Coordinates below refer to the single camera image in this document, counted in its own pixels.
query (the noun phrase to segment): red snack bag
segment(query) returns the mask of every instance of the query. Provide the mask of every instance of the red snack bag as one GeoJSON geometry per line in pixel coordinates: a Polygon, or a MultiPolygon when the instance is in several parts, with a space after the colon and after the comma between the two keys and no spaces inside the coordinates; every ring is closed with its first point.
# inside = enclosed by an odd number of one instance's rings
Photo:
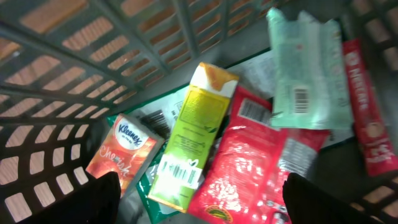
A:
{"type": "Polygon", "coordinates": [[[281,170],[282,175],[273,175],[276,179],[269,183],[271,172],[276,171],[288,134],[309,141],[311,133],[322,133],[320,148],[328,131],[271,128],[271,111],[268,101],[237,87],[231,121],[188,213],[210,223],[290,223],[283,200],[278,209],[267,204],[270,198],[279,199],[279,191],[274,192],[273,187],[281,189],[285,178],[285,170],[281,170]]]}
{"type": "Polygon", "coordinates": [[[370,176],[398,169],[386,127],[381,119],[371,81],[366,74],[358,40],[343,44],[345,65],[354,126],[359,143],[363,146],[366,169],[370,176]]]}
{"type": "Polygon", "coordinates": [[[120,114],[86,171],[96,178],[117,172],[123,196],[130,182],[141,178],[163,143],[138,120],[120,114]]]}
{"type": "Polygon", "coordinates": [[[255,203],[257,213],[251,215],[265,217],[263,223],[290,223],[282,196],[284,182],[291,172],[306,176],[311,163],[329,135],[328,130],[285,129],[285,131],[281,139],[282,153],[277,156],[277,164],[271,170],[266,190],[260,193],[255,203]]]}

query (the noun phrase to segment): shopping basket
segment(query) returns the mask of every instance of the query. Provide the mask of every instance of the shopping basket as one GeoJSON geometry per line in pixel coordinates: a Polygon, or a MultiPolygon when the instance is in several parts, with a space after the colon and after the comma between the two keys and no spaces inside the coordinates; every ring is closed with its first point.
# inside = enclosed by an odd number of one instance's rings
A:
{"type": "Polygon", "coordinates": [[[398,1],[0,1],[0,223],[19,222],[92,180],[103,118],[269,47],[266,12],[285,4],[359,35],[396,133],[398,1]]]}

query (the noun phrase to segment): yellow-green carton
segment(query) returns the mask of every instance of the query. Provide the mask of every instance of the yellow-green carton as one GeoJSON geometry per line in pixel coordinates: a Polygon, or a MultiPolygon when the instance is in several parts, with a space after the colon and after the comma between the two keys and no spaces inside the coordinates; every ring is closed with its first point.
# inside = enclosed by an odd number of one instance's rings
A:
{"type": "Polygon", "coordinates": [[[157,169],[148,197],[186,212],[238,77],[200,63],[157,169]]]}

